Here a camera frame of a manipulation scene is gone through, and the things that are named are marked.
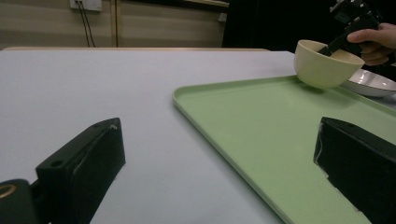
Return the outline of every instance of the beige wall panel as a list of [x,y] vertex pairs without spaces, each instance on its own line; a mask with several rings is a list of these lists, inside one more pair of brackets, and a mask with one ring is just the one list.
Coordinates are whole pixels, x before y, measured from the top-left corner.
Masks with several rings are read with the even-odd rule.
[[122,1],[119,47],[220,48],[219,13]]
[[[111,47],[110,2],[87,13],[97,47]],[[78,10],[68,0],[0,0],[0,49],[15,46],[87,47]]]

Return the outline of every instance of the human hand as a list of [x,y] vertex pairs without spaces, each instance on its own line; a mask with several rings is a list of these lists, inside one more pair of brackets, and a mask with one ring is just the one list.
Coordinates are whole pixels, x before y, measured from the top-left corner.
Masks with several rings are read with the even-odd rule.
[[396,25],[381,23],[378,30],[366,29],[347,36],[350,43],[360,43],[361,58],[367,65],[379,65],[396,50]]

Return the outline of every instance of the bowl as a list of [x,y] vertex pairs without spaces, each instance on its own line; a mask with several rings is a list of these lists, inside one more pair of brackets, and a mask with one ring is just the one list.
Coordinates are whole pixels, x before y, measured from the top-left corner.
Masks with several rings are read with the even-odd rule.
[[325,47],[312,40],[299,40],[294,54],[297,77],[309,86],[329,89],[348,81],[364,65],[364,60],[342,49],[332,56],[318,53]]
[[396,93],[395,81],[364,69],[359,69],[341,86],[364,96],[385,97]]

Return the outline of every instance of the green tray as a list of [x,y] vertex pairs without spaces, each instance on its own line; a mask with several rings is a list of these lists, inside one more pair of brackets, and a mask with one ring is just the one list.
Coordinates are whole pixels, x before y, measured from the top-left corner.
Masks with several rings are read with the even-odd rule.
[[296,76],[181,87],[174,103],[286,223],[370,223],[313,163],[322,117],[396,144],[396,110]]

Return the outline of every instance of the white table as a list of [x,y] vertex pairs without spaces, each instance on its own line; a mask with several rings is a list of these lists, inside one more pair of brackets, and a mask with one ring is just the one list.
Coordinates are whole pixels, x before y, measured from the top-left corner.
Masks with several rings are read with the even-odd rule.
[[283,223],[179,113],[172,92],[293,75],[292,61],[286,51],[0,51],[0,182],[32,183],[50,154],[118,117],[127,163],[92,223]]

